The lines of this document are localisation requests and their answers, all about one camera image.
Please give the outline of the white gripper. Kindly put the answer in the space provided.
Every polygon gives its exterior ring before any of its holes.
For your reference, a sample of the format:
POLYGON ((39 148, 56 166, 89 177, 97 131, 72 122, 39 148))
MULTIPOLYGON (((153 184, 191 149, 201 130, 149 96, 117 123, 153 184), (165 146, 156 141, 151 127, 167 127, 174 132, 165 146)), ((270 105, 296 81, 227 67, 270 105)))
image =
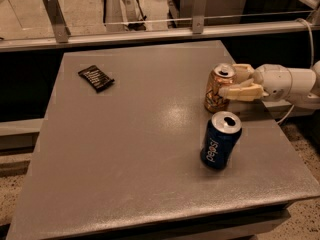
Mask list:
POLYGON ((281 65, 264 64, 257 69, 250 64, 233 64, 236 72, 236 83, 223 86, 218 94, 228 100, 280 101, 289 95, 292 76, 289 70, 281 65))

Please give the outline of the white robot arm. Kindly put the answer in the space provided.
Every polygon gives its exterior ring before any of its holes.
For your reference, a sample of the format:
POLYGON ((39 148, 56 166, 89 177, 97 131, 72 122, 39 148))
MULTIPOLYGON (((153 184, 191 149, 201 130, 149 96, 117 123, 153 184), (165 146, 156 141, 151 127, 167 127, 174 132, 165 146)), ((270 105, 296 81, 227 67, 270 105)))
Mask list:
POLYGON ((234 64, 240 79, 222 87, 219 95, 229 100, 265 102, 285 100, 290 104, 316 110, 319 108, 319 63, 311 69, 263 64, 253 69, 249 64, 234 64))

